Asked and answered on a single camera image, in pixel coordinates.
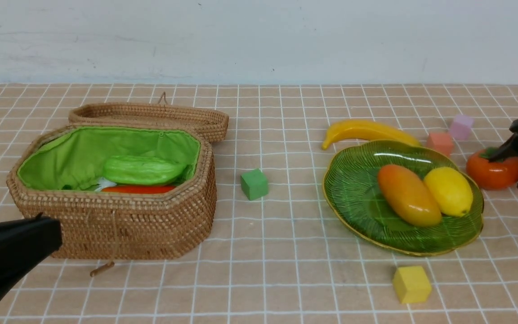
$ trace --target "basket lid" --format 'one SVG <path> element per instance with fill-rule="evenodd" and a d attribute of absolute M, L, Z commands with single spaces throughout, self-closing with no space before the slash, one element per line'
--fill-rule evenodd
<path fill-rule="evenodd" d="M 170 105 L 165 92 L 156 104 L 151 103 L 93 103 L 72 109 L 69 123 L 92 123 L 101 125 L 129 125 L 141 127 L 150 125 L 171 126 L 190 129 L 208 142 L 225 139 L 229 126 L 229 115 L 222 111 L 206 108 Z"/>

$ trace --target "basket handle loop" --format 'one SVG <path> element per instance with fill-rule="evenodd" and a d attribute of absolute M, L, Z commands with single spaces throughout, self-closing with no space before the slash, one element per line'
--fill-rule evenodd
<path fill-rule="evenodd" d="M 163 107 L 166 107 L 169 104 L 167 102 L 167 95 L 165 94 L 165 91 L 161 94 L 161 97 L 159 97 L 159 101 L 157 101 L 157 104 L 161 104 L 161 100 L 164 101 Z"/>
<path fill-rule="evenodd" d="M 107 263 L 89 273 L 91 277 L 95 277 L 96 275 L 99 275 L 104 271 L 111 269 L 113 266 L 115 266 L 115 262 L 113 262 L 113 259 L 119 251 L 119 235 L 117 233 L 117 225 L 115 223 L 115 210 L 111 211 L 111 220 L 113 221 L 113 236 L 115 237 L 115 242 L 113 244 L 113 253 L 111 254 L 111 258 L 109 258 L 109 261 L 107 261 Z"/>

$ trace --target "green fabric lining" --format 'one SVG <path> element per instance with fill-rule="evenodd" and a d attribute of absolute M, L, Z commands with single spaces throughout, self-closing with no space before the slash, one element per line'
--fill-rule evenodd
<path fill-rule="evenodd" d="M 179 184 L 195 174 L 200 149 L 200 142 L 181 130 L 84 126 L 41 146 L 17 176 L 36 190 L 89 190 L 97 186 L 110 156 L 153 156 L 187 164 L 175 181 Z"/>

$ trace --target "yellow cube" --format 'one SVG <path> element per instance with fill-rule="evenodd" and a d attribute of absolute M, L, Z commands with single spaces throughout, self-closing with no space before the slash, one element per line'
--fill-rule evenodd
<path fill-rule="evenodd" d="M 397 268 L 393 277 L 393 287 L 402 304 L 423 303 L 432 291 L 429 278 L 421 266 Z"/>

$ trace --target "basket latch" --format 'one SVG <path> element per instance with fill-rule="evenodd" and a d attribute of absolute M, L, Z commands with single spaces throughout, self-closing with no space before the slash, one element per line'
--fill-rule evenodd
<path fill-rule="evenodd" d="M 91 211 L 88 211 L 87 217 L 85 219 L 85 223 L 88 226 L 89 229 L 89 215 L 91 214 Z M 115 256 L 117 255 L 117 252 L 119 251 L 119 236 L 117 235 L 117 225 L 115 223 L 115 210 L 111 211 L 111 220 L 113 222 L 113 236 L 115 237 L 115 242 L 113 243 L 113 252 L 111 253 L 111 258 L 109 258 L 109 261 L 105 263 L 104 265 L 98 267 L 95 270 L 92 270 L 89 275 L 91 277 L 95 277 L 96 275 L 100 275 L 101 273 L 111 269 L 113 266 L 115 266 Z"/>
<path fill-rule="evenodd" d="M 161 97 L 159 97 L 157 104 L 161 104 L 161 100 L 164 102 L 163 107 L 167 107 L 169 103 L 167 102 L 167 95 L 165 94 L 165 91 L 161 94 Z"/>

